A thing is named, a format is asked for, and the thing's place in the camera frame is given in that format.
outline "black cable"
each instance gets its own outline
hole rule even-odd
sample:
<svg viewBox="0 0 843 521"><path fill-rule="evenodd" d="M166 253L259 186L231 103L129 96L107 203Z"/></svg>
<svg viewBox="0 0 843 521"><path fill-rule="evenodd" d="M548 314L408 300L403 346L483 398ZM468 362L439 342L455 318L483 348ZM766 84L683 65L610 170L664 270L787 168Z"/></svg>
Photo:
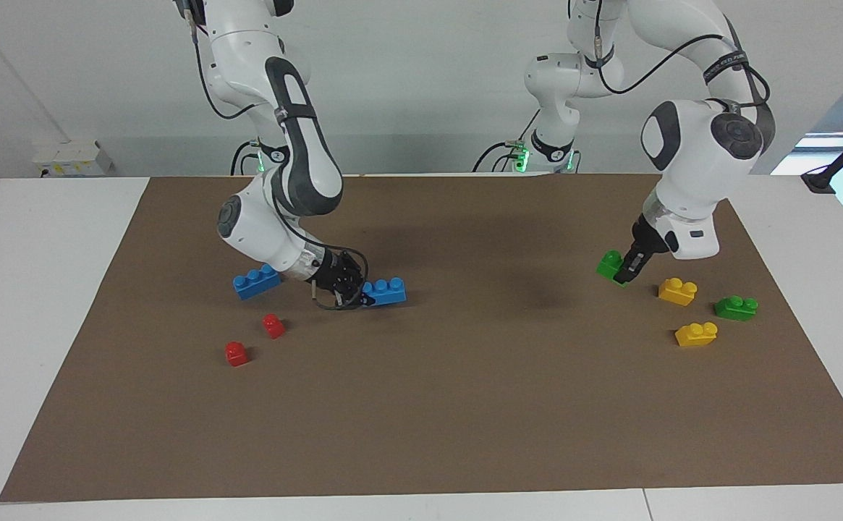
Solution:
<svg viewBox="0 0 843 521"><path fill-rule="evenodd" d="M206 76L203 74L203 57L199 54L199 40L193 38L192 45L196 49L196 69L199 69L199 81L203 84L203 92L206 93L206 101L209 102L209 106L212 108L213 112L216 113L219 118L222 119L235 119L238 118L240 115L245 114L250 109L255 108L255 104L251 103L250 105L246 106L244 109L240 109L238 112L234 113L233 115L226 115L222 114L219 109L216 108L216 104L212 101L212 96L209 95L209 87L206 86Z"/></svg>
<svg viewBox="0 0 843 521"><path fill-rule="evenodd" d="M748 106L762 106L762 105L765 105L765 103L768 103L768 99L771 98L771 87L768 86L768 82L766 82L766 79L763 78L761 74L759 74L758 70L755 70L752 67L750 67L748 63L743 65L742 68L746 69L746 72L749 72L750 74L752 74L752 76L755 76L755 78L757 80L759 80L759 83L762 83L762 89L765 90L765 95L762 96L762 101L754 101L752 103L742 103L742 105L740 105L740 108L745 109Z"/></svg>
<svg viewBox="0 0 843 521"><path fill-rule="evenodd" d="M598 0L598 9L596 10L596 38L601 37L601 7L602 7L602 4L603 4L603 1L604 0ZM657 63L656 66L653 67L653 69L649 69L649 72L646 72L646 74L643 74L643 76L640 77L639 80L636 80L636 82L634 82L633 85L631 85L631 86L629 86L629 87L627 87L626 89L623 89L623 90L613 89L613 88L611 88L610 85L607 85L607 80L604 79L604 63L602 65L598 66L598 76L601 78L601 82L602 82L602 85L604 85L604 88L609 90L609 92L611 92L611 93L629 93L633 89L636 89L638 86L640 86L640 84L645 82L650 76L652 76L653 73L656 72L656 70L659 70L663 65L666 65L666 62L668 62L670 59L673 59L673 57L678 55L679 52L682 52L683 50L685 50L688 46L693 46L693 44L695 44L695 43L701 42L703 40L711 40L711 39L723 40L724 36L722 36L721 34L702 34L702 36L696 36L695 38L692 38L692 39L688 40L687 42L685 42L681 46L679 46L677 49L675 49L671 53L669 53L668 56L664 57L662 59L662 62ZM742 105L740 105L740 108L745 109L745 108L749 108L749 106L765 105L765 103L768 103L768 98L771 97L771 87L768 86L768 82L766 82L766 79L764 77L762 77L762 75L759 74L759 72L757 70L753 69L748 63L743 65L743 68L746 69L746 72L749 72L750 74L752 74L752 76L755 76L755 78L757 80L759 80L759 83L762 83L762 87L765 89L765 96L763 96L762 101L759 101L759 102L754 101L752 103L742 103Z"/></svg>
<svg viewBox="0 0 843 521"><path fill-rule="evenodd" d="M242 152L245 151L245 149L248 148L248 146L250 146L250 141L245 141L235 151L235 157L232 158L232 169L229 170L229 175L235 174L235 169L238 168L238 158L242 157Z"/></svg>
<svg viewBox="0 0 843 521"><path fill-rule="evenodd" d="M303 234L300 234L299 232L296 231L295 228L292 227L291 224L289 224L289 222L286 220L286 216L283 215L283 213L279 210L279 201L276 200L276 194L272 194L272 197L273 197L273 208L275 208L275 210L276 210L276 215L279 215L279 220L282 221L283 224L285 225L285 227L290 232L292 232L292 234L294 234L296 237L299 237L299 238L301 238L301 240L306 241L309 244L312 244L314 246L324 247L326 250L339 250L341 252L346 251L348 253L355 254L357 257L360 258L360 260L363 261L364 271L363 271L363 274L361 276L362 280L360 281L360 284L357 287L356 293L354 293L354 296L352 296L350 300L346 301L345 303L342 303L339 306L326 306L326 305L322 304L321 302L319 302L318 299L315 298L314 293L312 294L312 301L314 301L315 306L318 306L323 310L329 310L329 311L348 310L352 305L354 305L356 303L356 301L360 300L360 296L363 294L364 284L366 284L366 282L369 279L369 261L366 260L366 256L364 254L362 254L360 251L354 250L354 248L343 247L343 246L332 246L330 244L325 244L325 243L320 242L320 241L310 240L310 238L306 237Z"/></svg>
<svg viewBox="0 0 843 521"><path fill-rule="evenodd" d="M528 125L526 127L524 127L524 132L521 132L521 135L517 136L517 141L521 141L522 139L524 139L524 135L526 135L526 133L528 133L528 130L530 130L530 126L533 125L534 122L537 121L537 116L539 114L540 114L540 109L537 109L537 112L534 112L534 115L530 118L530 121L528 122ZM508 168L508 161L505 161L504 165L501 165L501 171L504 171L504 169L506 169L506 168Z"/></svg>
<svg viewBox="0 0 843 521"><path fill-rule="evenodd" d="M257 156L257 154L246 155L245 157L242 158L242 175L245 175L245 161L247 159L257 159L257 162L260 163L260 158Z"/></svg>
<svg viewBox="0 0 843 521"><path fill-rule="evenodd" d="M491 165L491 171L495 171L498 168L498 163L504 159L504 164L508 164L508 159L514 159L514 154L508 154L507 156L501 156L501 158L495 159L495 164Z"/></svg>
<svg viewBox="0 0 843 521"><path fill-rule="evenodd" d="M485 152L482 152L482 155L476 161L476 166L473 167L473 171L478 170L478 166L480 166L482 164L483 159L485 159L488 154L491 154L491 151L494 151L494 149L497 149L497 148L501 148L502 146L504 146L505 148L510 148L510 146L505 145L504 142L502 142L502 143L496 143L496 144L490 146L490 148L487 148Z"/></svg>
<svg viewBox="0 0 843 521"><path fill-rule="evenodd" d="M814 168L814 169L809 169L808 171L804 172L804 174L801 174L801 175L812 174L813 172L818 171L819 169L825 169L825 168L827 168L827 167L829 167L829 165L823 165L823 166L821 166L821 167L817 167L817 168Z"/></svg>
<svg viewBox="0 0 843 521"><path fill-rule="evenodd" d="M600 7L601 6L601 0L598 0L598 4L599 4L599 7ZM607 83L607 80L604 79L604 65L598 67L598 76L601 78L601 82L602 82L602 85L604 85L604 88L609 90L610 93L629 93L633 89L636 89L637 87L639 87L641 83L648 80L649 77L653 75L653 73L656 73L656 70L659 70L660 68L662 68L663 65L666 65L666 62L668 62L670 59L673 59L673 57L678 56L678 53L682 52L683 50L685 50L689 46L693 46L693 44L695 44L695 43L701 42L702 40L710 40L710 39L723 40L723 36L720 36L719 34L702 34L702 36L696 36L695 38L692 38L692 39L688 40L687 42L685 42L681 46L679 46L679 48L677 48L677 49L673 50L671 53L669 53L668 56L664 57L661 60L661 62L657 63L656 66L653 67L653 69L649 69L649 72L646 72L646 74L643 74L643 76L640 77L639 80L636 80L636 82L634 82L633 85L631 85L631 86L629 86L629 87L627 87L626 89L623 89L623 90L615 89Z"/></svg>

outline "white table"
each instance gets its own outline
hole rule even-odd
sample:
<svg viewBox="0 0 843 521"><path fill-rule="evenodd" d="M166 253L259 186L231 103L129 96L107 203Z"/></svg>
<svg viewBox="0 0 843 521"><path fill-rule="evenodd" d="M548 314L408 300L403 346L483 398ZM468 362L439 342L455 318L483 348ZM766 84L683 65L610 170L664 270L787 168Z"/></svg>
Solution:
<svg viewBox="0 0 843 521"><path fill-rule="evenodd" d="M146 185L0 181L0 491ZM761 176L732 203L843 396L842 206ZM20 518L809 521L843 519L843 485L0 505Z"/></svg>

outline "blue lego brick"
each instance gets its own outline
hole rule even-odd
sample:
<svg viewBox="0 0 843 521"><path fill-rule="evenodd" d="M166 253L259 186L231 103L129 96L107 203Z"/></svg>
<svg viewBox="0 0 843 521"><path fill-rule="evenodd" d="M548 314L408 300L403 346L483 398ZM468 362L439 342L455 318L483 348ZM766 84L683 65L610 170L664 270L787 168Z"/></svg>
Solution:
<svg viewBox="0 0 843 521"><path fill-rule="evenodd" d="M264 293L266 290L279 286L282 282L276 270L273 270L269 264L263 264L263 267L259 270L250 270L247 276L235 277L232 286L240 299L248 300Z"/></svg>
<svg viewBox="0 0 843 521"><path fill-rule="evenodd" d="M388 304L398 304L408 300L408 297L405 297L405 282L399 277L394 277L391 281L378 280L375 284L367 281L364 283L364 293L376 299L373 307L388 306Z"/></svg>

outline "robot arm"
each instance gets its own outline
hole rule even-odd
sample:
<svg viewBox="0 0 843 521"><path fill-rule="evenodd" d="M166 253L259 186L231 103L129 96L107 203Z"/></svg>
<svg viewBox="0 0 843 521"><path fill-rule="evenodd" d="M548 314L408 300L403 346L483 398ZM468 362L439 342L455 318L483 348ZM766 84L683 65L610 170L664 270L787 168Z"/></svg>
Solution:
<svg viewBox="0 0 843 521"><path fill-rule="evenodd" d="M576 0L569 40L579 52L561 55L569 59L538 57L526 79L541 115L546 112L531 145L547 161L562 161L558 151L571 148L579 119L567 112L577 115L575 98L626 93L643 81L620 90L623 66L612 36L624 7L646 43L699 66L711 98L662 103L644 125L643 150L663 175L633 225L632 248L615 276L620 283L638 276L655 253L683 260L717 254L713 210L749 174L775 128L755 79L768 86L711 0Z"/></svg>
<svg viewBox="0 0 843 521"><path fill-rule="evenodd" d="M274 163L223 205L219 234L248 257L331 291L338 302L334 309L372 304L362 293L366 273L350 256L352 250L326 246L299 227L299 218L337 208L342 175L305 79L288 59L283 40L269 29L274 17L292 10L292 0L175 2L192 27L194 43L197 27L207 30L215 59L206 70L212 92L250 116L262 158L268 158L263 162ZM266 145L276 125L286 141L282 148Z"/></svg>

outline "lego brick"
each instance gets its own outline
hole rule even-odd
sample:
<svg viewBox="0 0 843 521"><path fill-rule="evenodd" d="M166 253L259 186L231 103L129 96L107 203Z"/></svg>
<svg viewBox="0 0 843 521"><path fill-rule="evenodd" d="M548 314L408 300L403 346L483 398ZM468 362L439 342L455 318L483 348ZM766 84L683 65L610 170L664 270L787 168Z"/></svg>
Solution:
<svg viewBox="0 0 843 521"><path fill-rule="evenodd" d="M659 299L687 306L695 300L698 292L697 284L693 281L682 281L679 278L670 278L659 284Z"/></svg>
<svg viewBox="0 0 843 521"><path fill-rule="evenodd" d="M742 299L733 295L713 304L713 312L720 318L746 322L755 316L759 303L755 299Z"/></svg>
<svg viewBox="0 0 843 521"><path fill-rule="evenodd" d="M286 326L283 326L282 321L275 314L268 314L266 317L263 317L263 329L266 330L266 333L273 340L279 339L280 336L286 333Z"/></svg>
<svg viewBox="0 0 843 521"><path fill-rule="evenodd" d="M706 346L716 340L716 324L713 322L690 323L675 332L679 346Z"/></svg>
<svg viewBox="0 0 843 521"><path fill-rule="evenodd" d="M600 274L600 276L612 281L617 286L625 287L627 284L621 284L619 281L614 280L614 276L616 276L617 272L620 271L620 267L624 265L624 258L620 256L620 252L617 250L610 250L604 257L600 263L598 263L598 267L596 268L596 273Z"/></svg>
<svg viewBox="0 0 843 521"><path fill-rule="evenodd" d="M232 286L241 300L248 300L279 286L282 282L276 270L273 270L269 264L263 264L259 270L250 270L247 276L235 277Z"/></svg>
<svg viewBox="0 0 843 521"><path fill-rule="evenodd" d="M388 304L397 304L405 302L405 284L399 277L392 278L391 281L378 280L375 284L364 283L364 293L376 300L373 307L388 306Z"/></svg>
<svg viewBox="0 0 843 521"><path fill-rule="evenodd" d="M245 344L240 342L227 343L227 346L225 346L225 358L229 360L232 367L238 367L239 365L248 363L249 360L245 350Z"/></svg>

